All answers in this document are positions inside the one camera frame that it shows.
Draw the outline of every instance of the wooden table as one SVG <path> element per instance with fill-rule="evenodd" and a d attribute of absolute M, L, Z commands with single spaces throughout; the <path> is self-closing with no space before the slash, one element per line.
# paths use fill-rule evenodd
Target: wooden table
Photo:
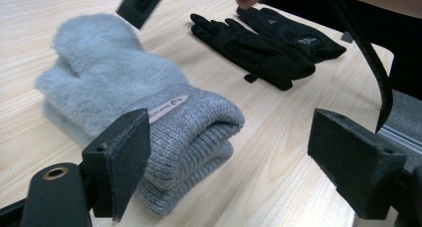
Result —
<path fill-rule="evenodd" d="M 30 178 L 59 162 L 80 163 L 78 146 L 42 114 L 43 95 L 34 80 L 52 67 L 52 38 L 69 18 L 114 13 L 121 0 L 0 0 L 0 208 L 26 197 Z M 307 155 L 315 108 L 345 114 L 375 130 L 380 109 L 376 81 L 355 44 L 317 27 L 347 48 L 316 65 L 311 77 L 281 92 L 199 42 L 191 13 L 223 21 L 237 18 L 234 0 L 162 0 L 137 31 L 144 48 L 179 65 L 192 86 L 217 93 L 246 117 L 231 138 L 233 157 L 193 188 L 165 218 L 132 198 L 117 226 L 351 226 L 353 211 Z M 392 54 L 376 47 L 384 66 Z M 95 219 L 95 226 L 112 226 Z"/>

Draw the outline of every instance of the black cable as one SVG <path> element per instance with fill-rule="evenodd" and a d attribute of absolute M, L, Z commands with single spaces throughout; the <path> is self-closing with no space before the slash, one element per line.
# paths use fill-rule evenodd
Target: black cable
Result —
<path fill-rule="evenodd" d="M 353 15 L 345 5 L 343 0 L 327 0 L 333 9 L 335 15 L 343 24 L 344 28 L 350 33 L 353 40 L 362 52 L 366 62 L 369 65 L 381 92 L 381 111 L 379 114 L 376 131 L 379 131 L 387 121 L 391 109 L 393 107 L 393 93 L 387 72 L 382 65 L 381 60 L 373 49 L 372 45 L 367 41 L 363 32 L 360 30 Z"/>

